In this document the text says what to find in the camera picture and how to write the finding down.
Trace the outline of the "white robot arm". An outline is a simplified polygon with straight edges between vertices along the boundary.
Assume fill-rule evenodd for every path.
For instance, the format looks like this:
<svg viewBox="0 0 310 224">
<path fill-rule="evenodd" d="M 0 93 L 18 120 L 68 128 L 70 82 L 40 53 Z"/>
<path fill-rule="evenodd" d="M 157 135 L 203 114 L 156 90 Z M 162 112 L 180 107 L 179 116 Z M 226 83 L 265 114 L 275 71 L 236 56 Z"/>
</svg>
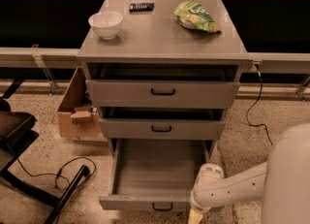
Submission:
<svg viewBox="0 0 310 224">
<path fill-rule="evenodd" d="M 286 130 L 266 162 L 224 177 L 215 164 L 201 166 L 190 195 L 188 224 L 212 208 L 261 201 L 262 224 L 310 224 L 310 124 Z"/>
</svg>

